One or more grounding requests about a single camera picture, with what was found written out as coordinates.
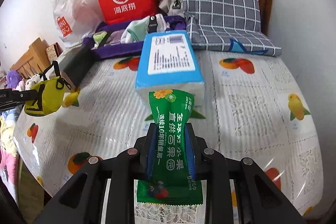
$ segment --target green packaging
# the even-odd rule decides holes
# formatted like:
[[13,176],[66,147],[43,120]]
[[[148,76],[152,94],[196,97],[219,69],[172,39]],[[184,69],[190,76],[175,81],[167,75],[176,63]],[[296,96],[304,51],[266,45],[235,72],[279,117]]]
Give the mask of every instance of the green packaging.
[[181,90],[149,92],[157,124],[155,159],[148,181],[139,181],[137,201],[169,205],[202,204],[202,184],[188,171],[184,125],[194,107],[194,96]]

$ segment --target checkered cloth box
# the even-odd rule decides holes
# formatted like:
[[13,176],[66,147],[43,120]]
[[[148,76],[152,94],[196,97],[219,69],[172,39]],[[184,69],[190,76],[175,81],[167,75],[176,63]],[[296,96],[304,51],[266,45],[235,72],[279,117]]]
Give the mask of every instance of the checkered cloth box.
[[258,0],[183,0],[183,9],[195,50],[281,54],[261,32]]

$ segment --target blue tissue package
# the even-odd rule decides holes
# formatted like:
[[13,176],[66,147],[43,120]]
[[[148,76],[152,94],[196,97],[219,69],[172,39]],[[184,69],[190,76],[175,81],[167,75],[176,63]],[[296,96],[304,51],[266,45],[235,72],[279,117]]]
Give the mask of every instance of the blue tissue package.
[[177,89],[194,95],[195,105],[204,100],[204,79],[186,31],[147,34],[135,80],[135,90],[149,107],[148,93]]

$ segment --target yellow bag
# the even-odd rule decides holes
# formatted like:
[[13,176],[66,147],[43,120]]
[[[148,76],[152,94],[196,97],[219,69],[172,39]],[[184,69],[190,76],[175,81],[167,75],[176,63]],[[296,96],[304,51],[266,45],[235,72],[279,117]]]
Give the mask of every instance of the yellow bag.
[[[53,66],[56,77],[47,80],[45,75]],[[43,71],[43,81],[31,88],[37,90],[38,98],[25,103],[25,113],[30,116],[45,116],[57,111],[62,105],[66,86],[71,89],[69,83],[60,76],[57,61],[53,61],[52,65]]]

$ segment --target purple storage bin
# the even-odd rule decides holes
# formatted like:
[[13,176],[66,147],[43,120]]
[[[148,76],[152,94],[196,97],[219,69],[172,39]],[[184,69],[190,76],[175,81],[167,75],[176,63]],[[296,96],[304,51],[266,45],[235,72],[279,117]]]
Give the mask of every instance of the purple storage bin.
[[[170,28],[167,30],[185,30],[186,28],[185,19],[183,17],[165,16],[164,19],[170,25]],[[132,20],[111,25],[107,25],[105,22],[102,22],[97,27],[96,32],[114,32],[126,29],[131,21]],[[88,45],[90,48],[93,48],[95,45],[93,37],[85,37],[83,43]],[[103,47],[98,47],[97,49],[92,49],[91,52],[93,53],[95,60],[101,60],[118,56],[140,54],[142,50],[142,45],[143,41],[127,44],[105,45]]]

